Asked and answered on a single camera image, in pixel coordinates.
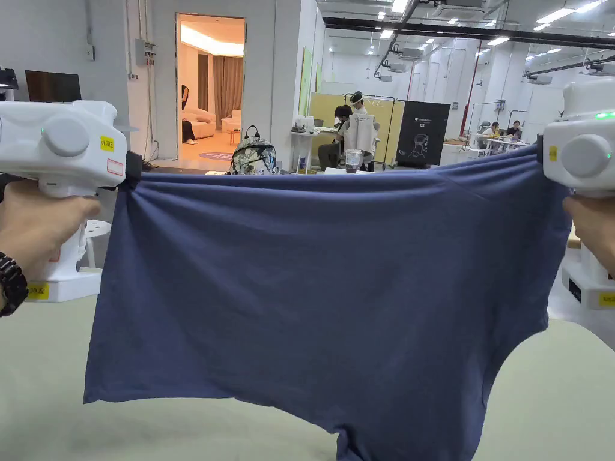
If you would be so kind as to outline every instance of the monitor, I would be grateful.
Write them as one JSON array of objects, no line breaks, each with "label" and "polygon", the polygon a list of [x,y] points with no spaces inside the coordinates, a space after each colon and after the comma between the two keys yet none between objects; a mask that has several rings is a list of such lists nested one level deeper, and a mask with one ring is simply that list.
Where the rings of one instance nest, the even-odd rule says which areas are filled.
[{"label": "monitor", "polygon": [[26,82],[33,103],[72,103],[81,99],[77,74],[26,71]]},{"label": "monitor", "polygon": [[17,77],[13,69],[0,70],[0,90],[18,90]]}]

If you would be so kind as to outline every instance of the round rug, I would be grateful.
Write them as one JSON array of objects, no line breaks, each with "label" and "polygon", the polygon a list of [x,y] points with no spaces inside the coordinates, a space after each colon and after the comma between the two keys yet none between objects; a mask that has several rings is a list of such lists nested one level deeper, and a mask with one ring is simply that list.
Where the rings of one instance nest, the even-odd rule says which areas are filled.
[{"label": "round rug", "polygon": [[232,154],[226,152],[203,152],[199,154],[199,157],[207,160],[224,160],[226,162],[232,160]]}]

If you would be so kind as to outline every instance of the hand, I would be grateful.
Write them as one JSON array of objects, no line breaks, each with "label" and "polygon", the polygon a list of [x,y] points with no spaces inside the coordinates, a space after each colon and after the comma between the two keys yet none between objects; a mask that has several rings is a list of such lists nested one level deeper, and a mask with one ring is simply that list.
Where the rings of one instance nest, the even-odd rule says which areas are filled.
[{"label": "hand", "polygon": [[0,203],[0,251],[17,261],[27,280],[36,280],[62,243],[99,211],[94,198],[52,199],[35,181],[9,183]]},{"label": "hand", "polygon": [[611,274],[615,274],[615,199],[568,197],[564,209],[576,235]]}]

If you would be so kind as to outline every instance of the black wristwatch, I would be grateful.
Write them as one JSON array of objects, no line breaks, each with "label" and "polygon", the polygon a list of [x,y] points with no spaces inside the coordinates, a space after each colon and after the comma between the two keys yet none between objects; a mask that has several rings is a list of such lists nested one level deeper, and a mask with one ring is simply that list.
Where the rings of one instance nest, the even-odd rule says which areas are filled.
[{"label": "black wristwatch", "polygon": [[0,251],[0,283],[4,290],[6,304],[0,311],[0,317],[14,313],[28,297],[28,282],[23,276],[22,268],[13,258]]}]

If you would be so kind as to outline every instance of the red pipe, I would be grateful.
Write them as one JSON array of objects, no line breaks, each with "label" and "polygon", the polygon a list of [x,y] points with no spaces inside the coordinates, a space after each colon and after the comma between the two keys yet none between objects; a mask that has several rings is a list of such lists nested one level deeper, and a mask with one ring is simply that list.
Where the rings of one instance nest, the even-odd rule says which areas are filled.
[{"label": "red pipe", "polygon": [[470,109],[470,101],[472,100],[472,90],[474,89],[474,79],[476,78],[476,69],[478,69],[478,60],[480,59],[480,49],[483,47],[483,41],[478,43],[478,54],[476,55],[476,64],[474,64],[474,75],[472,76],[472,86],[470,87],[470,96],[467,99],[466,108],[463,111],[463,120],[461,121],[461,131],[459,136],[463,136],[463,132],[466,129],[467,112]]}]

